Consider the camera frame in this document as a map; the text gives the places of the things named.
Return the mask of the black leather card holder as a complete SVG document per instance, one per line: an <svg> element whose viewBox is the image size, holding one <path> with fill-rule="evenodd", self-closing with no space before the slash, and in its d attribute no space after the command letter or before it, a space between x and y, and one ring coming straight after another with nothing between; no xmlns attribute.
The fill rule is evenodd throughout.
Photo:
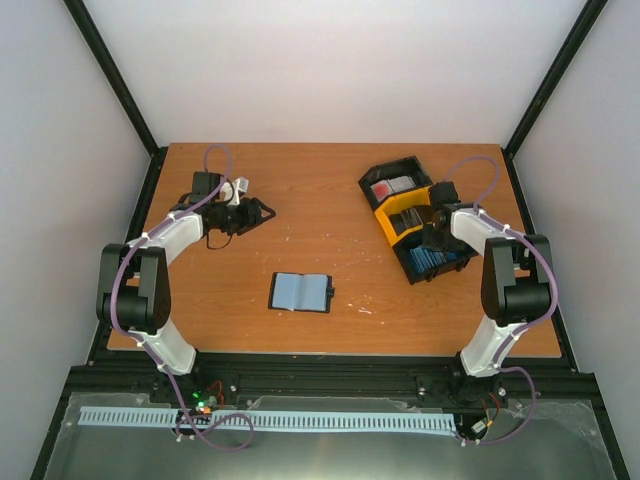
<svg viewBox="0 0 640 480"><path fill-rule="evenodd" d="M327 314L335 295L333 279L319 273L274 272L268 308L290 312Z"/></svg>

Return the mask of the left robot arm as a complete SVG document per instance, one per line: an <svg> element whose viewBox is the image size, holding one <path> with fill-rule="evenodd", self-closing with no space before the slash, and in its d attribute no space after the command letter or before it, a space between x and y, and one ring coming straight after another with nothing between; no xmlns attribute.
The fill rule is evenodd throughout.
<svg viewBox="0 0 640 480"><path fill-rule="evenodd" d="M170 318L169 266L212 230L241 236L276 216L261 200L246 195L249 181L211 172L193 174L191 190L148 232L104 247L96 299L98 319L133 339L159 371L175 375L172 388L186 402L201 400L208 378L194 368L197 351Z"/></svg>

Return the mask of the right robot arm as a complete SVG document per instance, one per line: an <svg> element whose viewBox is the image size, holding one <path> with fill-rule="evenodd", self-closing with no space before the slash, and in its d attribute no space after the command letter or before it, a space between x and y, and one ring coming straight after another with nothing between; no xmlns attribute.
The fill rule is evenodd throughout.
<svg viewBox="0 0 640 480"><path fill-rule="evenodd" d="M423 245L483 259L484 315L459 358L465 376L492 377L520 337L557 309L550 243L543 235L527 236L500 223L477 204L461 202L451 181L432 185L428 196Z"/></svg>

